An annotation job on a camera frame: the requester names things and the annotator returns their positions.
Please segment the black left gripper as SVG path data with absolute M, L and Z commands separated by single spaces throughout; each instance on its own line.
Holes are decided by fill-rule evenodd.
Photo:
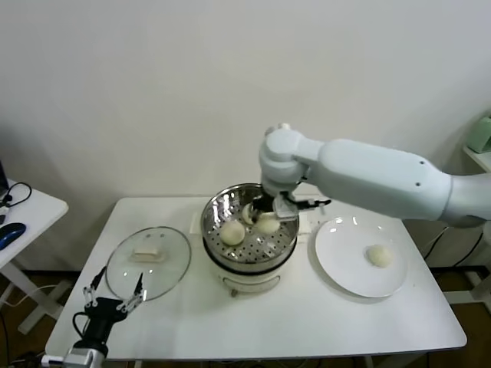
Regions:
M 99 345 L 107 343 L 113 326 L 125 320 L 127 312 L 134 311 L 144 301 L 146 295 L 143 289 L 143 273 L 141 273 L 133 294 L 125 301 L 107 297 L 96 298 L 96 291 L 106 270 L 106 267 L 102 267 L 92 282 L 83 289 L 86 315 L 89 320 L 86 339 Z

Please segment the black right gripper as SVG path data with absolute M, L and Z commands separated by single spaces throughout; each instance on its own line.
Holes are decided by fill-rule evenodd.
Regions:
M 252 224 L 255 224 L 262 213 L 273 212 L 274 197 L 268 194 L 262 194 L 256 196 L 251 203 L 251 209 L 249 210 L 249 217 Z

